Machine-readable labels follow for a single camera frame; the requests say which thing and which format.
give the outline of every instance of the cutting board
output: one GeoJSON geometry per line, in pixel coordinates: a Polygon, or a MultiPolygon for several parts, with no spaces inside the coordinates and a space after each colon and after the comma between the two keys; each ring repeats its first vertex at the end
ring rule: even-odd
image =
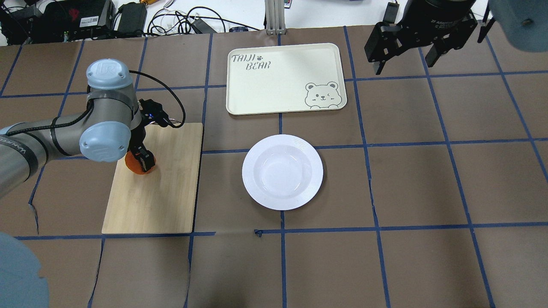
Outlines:
{"type": "Polygon", "coordinates": [[[202,135],[201,123],[179,129],[147,126],[144,144],[156,167],[137,175],[118,161],[102,232],[192,232],[202,135]]]}

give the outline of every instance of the ur robot arm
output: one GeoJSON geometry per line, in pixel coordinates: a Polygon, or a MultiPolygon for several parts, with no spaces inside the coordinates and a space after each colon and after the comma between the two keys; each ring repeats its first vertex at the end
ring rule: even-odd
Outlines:
{"type": "Polygon", "coordinates": [[[0,198],[61,157],[82,153],[94,161],[115,162],[130,152],[142,173],[155,165],[142,142],[147,124],[171,124],[162,106],[137,101],[129,70],[118,60],[96,61],[86,75],[90,91],[84,113],[0,130],[0,198]]]}

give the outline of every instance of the bear illustration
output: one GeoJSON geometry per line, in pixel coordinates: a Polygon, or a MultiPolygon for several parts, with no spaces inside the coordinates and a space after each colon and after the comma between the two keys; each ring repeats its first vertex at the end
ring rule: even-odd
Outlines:
{"type": "Polygon", "coordinates": [[[329,109],[337,108],[343,101],[337,89],[339,85],[336,82],[328,82],[327,84],[316,85],[308,83],[306,85],[305,103],[310,109],[329,109]]]}

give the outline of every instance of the power adapter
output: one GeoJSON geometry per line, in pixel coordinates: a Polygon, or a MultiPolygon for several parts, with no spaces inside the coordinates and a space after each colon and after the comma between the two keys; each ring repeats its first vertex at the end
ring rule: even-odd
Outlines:
{"type": "Polygon", "coordinates": [[[396,16],[398,15],[398,3],[388,2],[386,6],[386,11],[384,11],[383,22],[388,22],[389,24],[396,23],[396,16]]]}
{"type": "Polygon", "coordinates": [[[124,37],[140,37],[146,20],[146,7],[144,3],[130,2],[120,7],[120,23],[117,31],[127,34],[124,37]]]}
{"type": "Polygon", "coordinates": [[[198,18],[191,24],[192,29],[197,34],[202,33],[217,33],[217,31],[213,30],[203,19],[198,18]]]}

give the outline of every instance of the white floor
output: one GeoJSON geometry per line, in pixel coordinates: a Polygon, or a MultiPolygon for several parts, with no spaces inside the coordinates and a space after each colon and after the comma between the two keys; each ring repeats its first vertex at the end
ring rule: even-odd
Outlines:
{"type": "MultiPolygon", "coordinates": [[[[38,1],[38,9],[44,11],[53,0],[38,1]]],[[[163,8],[168,0],[159,0],[147,7],[147,21],[149,24],[152,16],[163,8]]],[[[382,20],[386,3],[393,0],[293,0],[291,8],[285,10],[287,28],[313,28],[313,27],[337,27],[355,25],[373,25],[382,20]]],[[[116,8],[131,0],[113,0],[116,8]]],[[[403,8],[407,0],[399,0],[398,20],[403,14],[403,8]]],[[[6,0],[5,5],[12,7],[25,5],[23,0],[6,0]]],[[[477,0],[472,7],[474,13],[483,15],[487,0],[477,0]]],[[[262,29],[265,5],[263,0],[175,0],[170,10],[188,12],[196,6],[209,7],[218,12],[223,19],[240,22],[251,27],[262,29]]],[[[215,15],[204,9],[197,9],[193,13],[202,16],[215,15]]],[[[157,19],[157,24],[170,28],[176,19],[166,16],[157,19]]],[[[207,23],[218,32],[222,32],[222,24],[217,20],[207,20],[207,23]]],[[[0,45],[6,45],[5,37],[0,35],[0,45]]]]}

